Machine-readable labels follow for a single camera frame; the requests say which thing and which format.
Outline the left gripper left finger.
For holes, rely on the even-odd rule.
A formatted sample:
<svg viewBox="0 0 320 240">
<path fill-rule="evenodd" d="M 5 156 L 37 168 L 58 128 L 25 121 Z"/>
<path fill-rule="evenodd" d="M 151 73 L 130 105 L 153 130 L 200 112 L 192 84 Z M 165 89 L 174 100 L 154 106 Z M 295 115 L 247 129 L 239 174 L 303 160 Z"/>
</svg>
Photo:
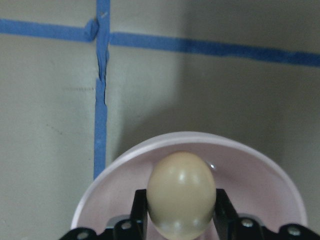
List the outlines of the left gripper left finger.
<svg viewBox="0 0 320 240">
<path fill-rule="evenodd" d="M 98 234 L 87 227 L 77 227 L 64 234 L 62 240 L 145 240 L 148 227 L 147 190 L 134 193 L 130 215 L 114 217 L 111 224 Z"/>
</svg>

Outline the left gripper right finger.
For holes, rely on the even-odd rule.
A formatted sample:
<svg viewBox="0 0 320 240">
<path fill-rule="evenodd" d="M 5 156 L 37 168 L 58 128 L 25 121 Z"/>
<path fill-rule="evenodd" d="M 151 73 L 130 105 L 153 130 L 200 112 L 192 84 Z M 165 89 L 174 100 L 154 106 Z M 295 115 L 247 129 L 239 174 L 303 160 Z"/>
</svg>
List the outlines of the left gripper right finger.
<svg viewBox="0 0 320 240">
<path fill-rule="evenodd" d="M 297 223 L 282 225 L 274 232 L 251 216 L 240 216 L 226 191 L 216 189 L 213 223 L 221 240 L 318 240 L 320 235 Z"/>
</svg>

